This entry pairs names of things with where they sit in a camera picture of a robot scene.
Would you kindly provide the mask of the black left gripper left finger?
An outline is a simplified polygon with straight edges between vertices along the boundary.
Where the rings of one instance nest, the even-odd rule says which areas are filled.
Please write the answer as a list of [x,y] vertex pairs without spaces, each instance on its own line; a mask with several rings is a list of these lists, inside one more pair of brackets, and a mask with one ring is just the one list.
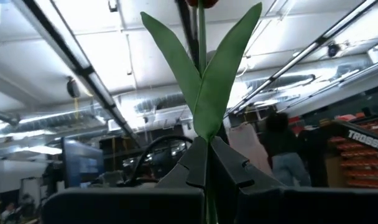
[[190,148],[175,167],[156,185],[157,188],[206,188],[208,143],[201,137],[193,140]]

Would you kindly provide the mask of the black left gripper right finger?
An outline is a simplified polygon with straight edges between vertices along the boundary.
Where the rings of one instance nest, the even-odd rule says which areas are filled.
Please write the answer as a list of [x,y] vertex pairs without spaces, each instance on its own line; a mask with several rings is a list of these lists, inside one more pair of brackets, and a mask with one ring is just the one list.
[[278,180],[221,138],[211,142],[211,184],[218,224],[278,224]]

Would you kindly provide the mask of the dark maroon artificial tulip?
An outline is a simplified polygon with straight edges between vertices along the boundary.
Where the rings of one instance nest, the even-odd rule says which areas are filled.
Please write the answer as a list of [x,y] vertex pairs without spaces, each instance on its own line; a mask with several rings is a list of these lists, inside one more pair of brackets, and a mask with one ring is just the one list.
[[[177,36],[167,26],[141,13],[142,23],[162,52],[193,115],[197,137],[208,143],[216,136],[226,112],[231,89],[242,56],[257,25],[262,3],[252,6],[224,36],[211,60],[206,58],[205,8],[208,0],[198,1],[199,68],[195,67]],[[164,202],[150,224],[216,224],[213,201],[206,188],[161,188]]]

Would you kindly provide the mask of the white hanging cloth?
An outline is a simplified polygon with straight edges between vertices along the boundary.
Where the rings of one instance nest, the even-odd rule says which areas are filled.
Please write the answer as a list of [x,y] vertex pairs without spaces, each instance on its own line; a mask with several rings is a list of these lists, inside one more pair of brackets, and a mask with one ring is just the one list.
[[242,123],[228,132],[230,146],[238,153],[249,159],[249,162],[267,175],[273,176],[268,162],[268,154],[260,143],[254,127],[249,123]]

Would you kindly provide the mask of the person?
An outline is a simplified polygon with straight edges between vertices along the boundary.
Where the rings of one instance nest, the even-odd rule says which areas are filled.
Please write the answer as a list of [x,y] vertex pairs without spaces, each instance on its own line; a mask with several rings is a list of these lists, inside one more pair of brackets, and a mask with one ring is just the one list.
[[262,144],[272,163],[274,177],[286,186],[309,187],[311,180],[305,165],[298,154],[300,145],[297,136],[288,127],[288,115],[272,113],[265,121]]

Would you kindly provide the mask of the blue computer monitor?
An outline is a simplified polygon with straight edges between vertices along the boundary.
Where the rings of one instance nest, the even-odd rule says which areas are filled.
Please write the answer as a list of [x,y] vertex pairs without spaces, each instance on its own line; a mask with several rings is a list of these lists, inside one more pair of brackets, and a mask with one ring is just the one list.
[[105,172],[102,150],[66,138],[61,146],[65,188],[86,188]]

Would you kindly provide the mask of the shelf with orange boxes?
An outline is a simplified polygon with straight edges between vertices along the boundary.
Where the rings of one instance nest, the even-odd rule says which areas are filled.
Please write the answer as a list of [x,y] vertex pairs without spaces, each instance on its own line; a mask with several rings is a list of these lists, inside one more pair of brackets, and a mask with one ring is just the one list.
[[346,114],[320,121],[321,131],[327,137],[325,164],[329,186],[378,189],[378,150],[345,138],[342,122],[378,134],[378,114]]

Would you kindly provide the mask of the black TROSSEN sign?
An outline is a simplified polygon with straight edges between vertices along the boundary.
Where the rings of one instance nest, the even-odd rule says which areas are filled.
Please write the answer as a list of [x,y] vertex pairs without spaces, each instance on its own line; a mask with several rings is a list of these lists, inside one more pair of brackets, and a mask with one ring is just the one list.
[[341,126],[345,129],[345,138],[378,150],[377,133],[348,122],[342,122]]

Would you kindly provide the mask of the silver ceiling duct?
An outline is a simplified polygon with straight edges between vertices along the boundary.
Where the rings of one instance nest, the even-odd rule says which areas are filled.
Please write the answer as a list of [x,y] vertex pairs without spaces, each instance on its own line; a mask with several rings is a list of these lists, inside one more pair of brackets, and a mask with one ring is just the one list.
[[162,110],[185,105],[186,101],[182,93],[169,94],[157,98],[148,98],[134,106],[136,113],[147,113],[154,110]]

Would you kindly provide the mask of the long ceiling light rail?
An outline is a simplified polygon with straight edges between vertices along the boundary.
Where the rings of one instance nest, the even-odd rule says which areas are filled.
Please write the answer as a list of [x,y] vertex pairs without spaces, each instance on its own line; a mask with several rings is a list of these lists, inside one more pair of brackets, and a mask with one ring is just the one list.
[[271,75],[265,82],[259,85],[255,90],[252,90],[244,98],[237,103],[235,106],[227,110],[224,115],[224,118],[228,117],[231,113],[237,113],[239,108],[255,97],[258,93],[260,93],[263,89],[269,86],[271,83],[276,81],[279,77],[281,77],[285,72],[289,71],[294,65],[296,65],[299,61],[304,59],[306,56],[313,53],[316,49],[321,47],[327,41],[332,39],[334,36],[338,35],[341,31],[343,31],[347,26],[352,24],[356,19],[360,18],[364,13],[370,10],[372,7],[378,4],[378,0],[363,0],[362,3],[358,4],[352,11],[347,13],[344,17],[342,17],[338,22],[336,22],[333,26],[331,26],[327,31],[322,33],[317,39],[315,39],[308,47],[302,50],[297,56],[294,56],[291,60],[289,60],[280,70],[275,72]]
[[178,13],[187,40],[190,56],[196,68],[199,68],[199,44],[196,29],[196,9],[190,9],[186,0],[175,0]]
[[49,44],[64,64],[75,74],[115,120],[136,147],[141,147],[139,137],[121,114],[116,101],[96,73],[87,55],[77,41],[59,9],[48,0],[50,9],[42,9],[36,0],[11,0],[22,15],[29,20],[40,36]]

